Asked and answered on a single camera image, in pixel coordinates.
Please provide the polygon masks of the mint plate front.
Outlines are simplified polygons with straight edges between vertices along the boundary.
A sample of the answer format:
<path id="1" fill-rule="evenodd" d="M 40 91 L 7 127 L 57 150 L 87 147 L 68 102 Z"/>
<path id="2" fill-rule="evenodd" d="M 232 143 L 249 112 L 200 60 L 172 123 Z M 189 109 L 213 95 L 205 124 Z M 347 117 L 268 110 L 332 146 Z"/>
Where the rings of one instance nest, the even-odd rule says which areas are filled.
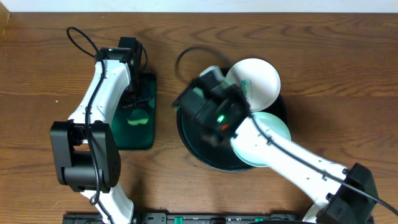
<path id="1" fill-rule="evenodd" d="M 289 141 L 292 140 L 290 131 L 287 127 L 287 125 L 277 116 L 258 111 L 258 112 L 253 112 L 254 118 L 256 121 L 259 122 L 260 127 L 263 126 L 268 126 L 271 128 L 271 130 L 275 131 L 277 134 L 281 135 L 283 138 L 288 139 Z M 256 159 L 254 156 L 250 156 L 246 152 L 244 152 L 241 149 L 235 149 L 233 147 L 233 151 L 236 154 L 236 156 L 241 159 L 244 163 L 253 166 L 253 167 L 268 167 L 268 165 L 260 160 Z"/>

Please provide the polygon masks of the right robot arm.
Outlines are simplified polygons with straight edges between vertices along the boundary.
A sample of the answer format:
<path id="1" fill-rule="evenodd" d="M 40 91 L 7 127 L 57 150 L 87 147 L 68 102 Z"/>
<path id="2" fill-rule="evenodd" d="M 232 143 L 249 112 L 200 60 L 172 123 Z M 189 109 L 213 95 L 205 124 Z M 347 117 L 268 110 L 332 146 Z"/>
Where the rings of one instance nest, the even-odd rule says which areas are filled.
<path id="1" fill-rule="evenodd" d="M 324 159 L 283 138 L 249 109 L 243 92 L 223 77 L 192 80 L 173 106 L 216 139 L 253 157 L 302 190 L 313 202 L 302 223 L 368 223 L 379 203 L 372 173 Z"/>

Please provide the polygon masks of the green scrubbing sponge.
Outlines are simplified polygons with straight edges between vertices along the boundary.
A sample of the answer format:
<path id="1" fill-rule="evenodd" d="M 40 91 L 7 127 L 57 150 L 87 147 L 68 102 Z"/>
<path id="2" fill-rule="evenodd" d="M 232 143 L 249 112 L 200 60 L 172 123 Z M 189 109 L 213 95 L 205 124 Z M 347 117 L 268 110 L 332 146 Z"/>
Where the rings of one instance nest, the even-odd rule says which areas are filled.
<path id="1" fill-rule="evenodd" d="M 127 118 L 128 124 L 131 126 L 137 126 L 140 124 L 146 124 L 149 120 L 148 112 L 144 109 L 135 109 Z"/>

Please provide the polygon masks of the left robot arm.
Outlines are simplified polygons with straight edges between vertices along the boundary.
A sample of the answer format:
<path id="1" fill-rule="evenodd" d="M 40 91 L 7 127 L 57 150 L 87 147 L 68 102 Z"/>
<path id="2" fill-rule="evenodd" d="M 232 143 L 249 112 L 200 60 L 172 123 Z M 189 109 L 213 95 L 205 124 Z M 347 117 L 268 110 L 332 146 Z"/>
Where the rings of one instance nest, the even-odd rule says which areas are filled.
<path id="1" fill-rule="evenodd" d="M 57 179 L 93 203 L 97 223 L 139 222 L 119 182 L 119 152 L 147 150 L 154 143 L 157 84 L 141 66 L 146 55 L 134 37 L 100 49 L 83 100 L 50 129 Z"/>

